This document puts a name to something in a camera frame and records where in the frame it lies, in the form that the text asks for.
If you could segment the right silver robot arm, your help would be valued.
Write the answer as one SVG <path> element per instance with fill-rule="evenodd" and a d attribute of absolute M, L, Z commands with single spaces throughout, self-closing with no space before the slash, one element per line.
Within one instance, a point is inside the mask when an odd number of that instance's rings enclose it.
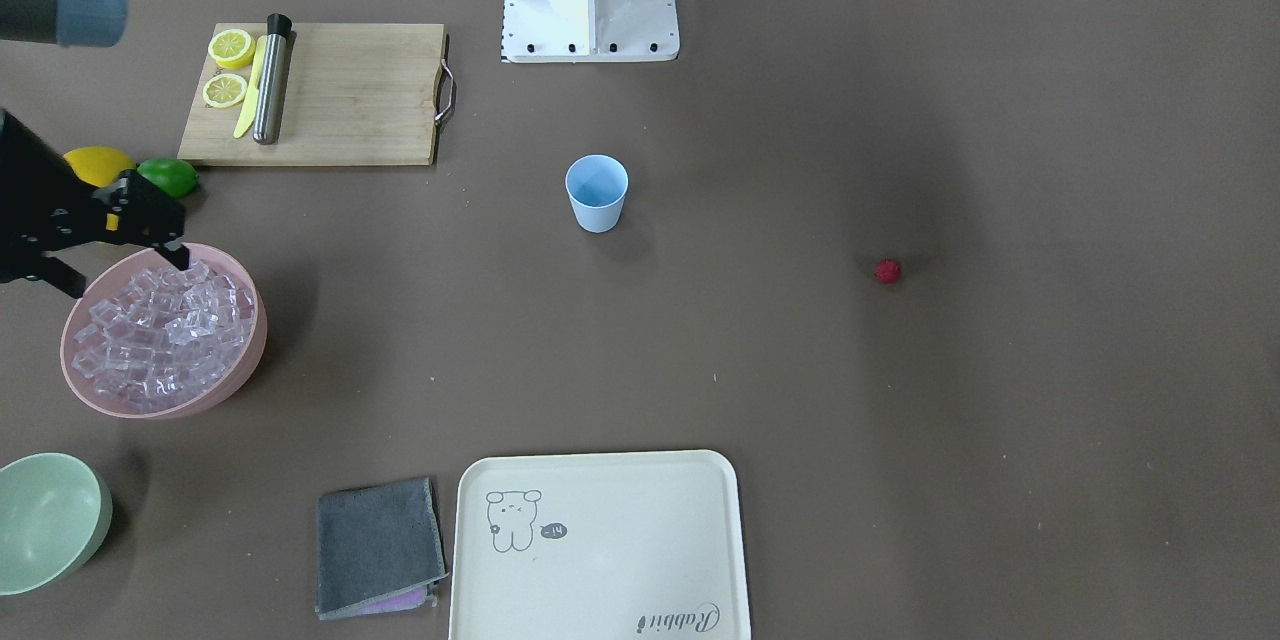
<path fill-rule="evenodd" d="M 123 37 L 128 0 L 1 0 L 3 38 L 60 47 L 110 47 Z M 72 298 L 84 276 L 58 252 L 102 242 L 136 244 L 189 268 L 186 207 L 141 172 L 102 186 L 84 180 L 45 140 L 3 111 L 1 279 L 42 282 Z"/>

